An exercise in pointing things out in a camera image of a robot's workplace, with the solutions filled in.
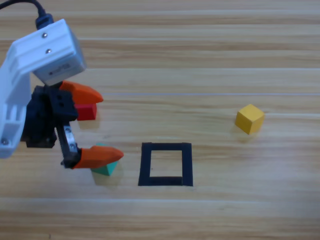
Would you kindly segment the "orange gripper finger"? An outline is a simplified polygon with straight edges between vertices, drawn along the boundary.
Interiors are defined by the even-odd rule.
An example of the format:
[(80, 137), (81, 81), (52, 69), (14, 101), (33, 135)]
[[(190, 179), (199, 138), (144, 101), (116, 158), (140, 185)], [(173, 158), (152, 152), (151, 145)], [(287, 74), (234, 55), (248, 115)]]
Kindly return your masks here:
[(75, 104), (97, 104), (104, 101), (98, 91), (80, 83), (64, 80), (59, 89), (70, 92)]
[(63, 155), (61, 165), (66, 169), (96, 169), (120, 160), (124, 153), (111, 146), (77, 148)]

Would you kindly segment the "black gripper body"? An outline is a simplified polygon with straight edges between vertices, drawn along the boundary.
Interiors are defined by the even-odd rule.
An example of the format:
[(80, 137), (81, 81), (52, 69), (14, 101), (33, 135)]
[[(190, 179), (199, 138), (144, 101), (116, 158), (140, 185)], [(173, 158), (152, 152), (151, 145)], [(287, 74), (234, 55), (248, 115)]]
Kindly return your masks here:
[(26, 109), (21, 141), (28, 148), (48, 148), (59, 140), (64, 163), (78, 162), (78, 145), (70, 122), (78, 118), (69, 91), (37, 85)]

